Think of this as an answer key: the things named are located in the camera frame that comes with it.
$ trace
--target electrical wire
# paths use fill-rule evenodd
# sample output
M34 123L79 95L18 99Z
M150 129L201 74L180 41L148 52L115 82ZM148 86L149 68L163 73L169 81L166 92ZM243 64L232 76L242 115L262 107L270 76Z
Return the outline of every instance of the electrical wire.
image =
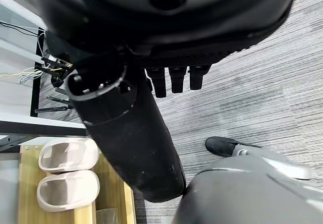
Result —
M14 25L14 24L8 23L8 22L3 21L3 20L0 20L0 22L6 23L6 24L11 25L11 26L15 26L15 27L27 28L27 29L33 29L33 30L43 31L43 32L45 32L45 30L44 30L44 29L41 29L41 28L34 28L34 27L29 27L29 26L19 26L19 25Z
M15 27L11 27L11 26L5 25L5 24L3 24L2 22L0 22L0 24L1 24L2 26L4 26L4 27L8 27L8 28L14 29L14 30L16 30L16 31L19 31L20 33L22 33L22 34L24 34L24 35L37 37L37 34L36 34L36 33L33 33L33 34L27 34L27 33L25 33L25 32L22 32L22 31L18 30L18 29L17 29L17 28L15 28Z
M42 57L44 57L44 53L43 53L43 51L42 51L42 49L41 49L40 42L39 42L39 38L40 38L42 35L44 35L44 37L45 37L45 32L41 33L41 34L37 37L37 45L38 45L38 47L39 47L39 51L40 51L41 56L42 56Z
M41 75L43 74L43 71L35 69L33 72L27 72L26 70L30 70L33 69L32 68L27 68L25 70L23 70L20 73L16 73L16 74L7 74L7 75L1 75L0 78L2 77L12 77L12 76L18 76L19 75L19 83L20 84L24 84L26 83L28 80L34 80L34 79L38 79L39 77L41 77ZM58 68L58 69L51 69L51 71L58 71L58 70L62 70L62 68Z
M23 31L26 31L26 32L28 32L28 33L30 33L30 34L32 34L32 35L34 35L34 36L38 36L38 34L37 34L37 33L32 32L32 31L27 30L27 29L22 28L22 27L13 26L12 24L4 23L4 22L0 22L0 24L1 24L2 26L5 26L5 27L9 27L9 28L12 28L12 29L16 29L17 31L19 31L19 32L21 32L21 33L23 33L23 32L22 32L22 31L20 31L20 30L23 30Z

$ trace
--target wooden board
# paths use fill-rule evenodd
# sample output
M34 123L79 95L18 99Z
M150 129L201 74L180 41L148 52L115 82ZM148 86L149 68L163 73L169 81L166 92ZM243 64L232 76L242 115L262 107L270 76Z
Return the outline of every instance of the wooden board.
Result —
M114 171L103 154L100 154L94 171L101 185L100 194L96 199L97 210L116 208L119 224L136 224L133 192Z
M96 224L97 209L116 208L120 224L136 224L132 190L100 154L94 168L100 179L100 194L91 205L62 212L46 212L37 203L38 183L46 173L38 167L41 146L21 147L18 224Z

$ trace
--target wire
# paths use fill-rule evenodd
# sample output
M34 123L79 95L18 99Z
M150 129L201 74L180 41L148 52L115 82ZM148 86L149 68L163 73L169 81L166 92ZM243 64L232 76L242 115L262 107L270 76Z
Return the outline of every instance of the wire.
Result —
M17 31L19 31L20 33L23 33L23 34L26 34L26 33L24 33L24 32L22 32L22 31L18 30L17 28L19 28L19 29L21 29L21 30L24 30L24 31L27 31L27 32L29 32L30 34L32 34L33 36L38 36L38 34L37 34L37 33L32 32L32 31L29 31L29 30L24 29L24 28L21 28L21 27L12 26L11 24L7 24L7 23L4 23L4 22L0 22L0 24L1 24L2 26L8 27L8 28L15 29L15 30L17 30Z
M40 30L40 31L43 31L43 33L41 33L41 34L38 36L38 34L36 34L36 33L32 32L32 31L29 31L29 30L27 30L27 29L24 29L24 28L23 28L23 27L21 27L21 26L13 25L13 24L10 24L10 23L7 23L7 22L4 22L4 21L2 21L2 20L0 20L0 24L1 24L2 26L4 26L4 27L8 27L8 28L14 29L14 30L16 30L16 31L19 31L20 33L22 33L22 34L24 34L24 35L37 37L37 44L38 44L38 47L39 47L39 49L40 49L41 56L42 56L42 57L44 57L44 53L43 53L43 51L42 51L42 49L41 49L40 42L39 42L39 38L40 38L42 35L45 35L45 31L44 31L44 30ZM27 34L27 33L24 33L24 32L22 32L22 31L18 30L17 28L15 28L15 27L20 28L20 29L25 30L25 31L28 31L28 32L32 33L32 35Z
M16 31L19 31L20 33L22 33L22 34L24 34L24 35L37 37L37 34L36 34L36 35L27 34L27 33L25 33L25 32L22 32L22 31L18 30L18 29L17 29L17 28L15 28L15 27L7 26L7 25L3 24L2 22L0 22L0 24L1 24L2 26L4 26L4 27L8 27L8 28L14 29L14 30L16 30Z
M33 29L33 30L37 30L37 31L39 30L39 31L43 31L43 32L45 32L45 30L44 30L44 29L40 29L40 28L34 28L34 27L28 27L28 26L19 26L19 25L14 25L14 24L8 23L8 22L3 21L3 20L0 20L0 22L6 23L6 24L11 25L11 26L15 26L15 27L27 28L27 29Z
M40 54L41 54L41 56L42 56L42 57L44 57L44 53L42 52L42 49L41 49L41 46L40 46L40 42L39 42L39 38L40 38L42 35L44 35L44 37L45 37L45 32L41 33L41 34L37 37L37 45L38 45L38 47L39 47L39 50L40 50Z

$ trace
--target plastic bag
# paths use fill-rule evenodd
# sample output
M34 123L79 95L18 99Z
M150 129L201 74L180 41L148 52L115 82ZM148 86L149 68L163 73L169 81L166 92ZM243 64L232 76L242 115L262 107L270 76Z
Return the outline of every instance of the plastic bag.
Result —
M118 224L117 209L97 210L96 224Z

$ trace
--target floor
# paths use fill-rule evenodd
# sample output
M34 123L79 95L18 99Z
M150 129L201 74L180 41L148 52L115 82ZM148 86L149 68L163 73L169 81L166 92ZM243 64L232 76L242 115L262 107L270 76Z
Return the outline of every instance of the floor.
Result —
M156 101L188 181L218 158L204 148L205 139L217 135L306 163L323 186L323 0L296 0L275 34L213 65L202 90L190 91L189 78L184 93L172 94L169 78L167 90ZM44 78L40 105L59 104L48 95L56 94ZM39 117L79 121L74 110ZM171 223L178 201L138 197L138 223Z

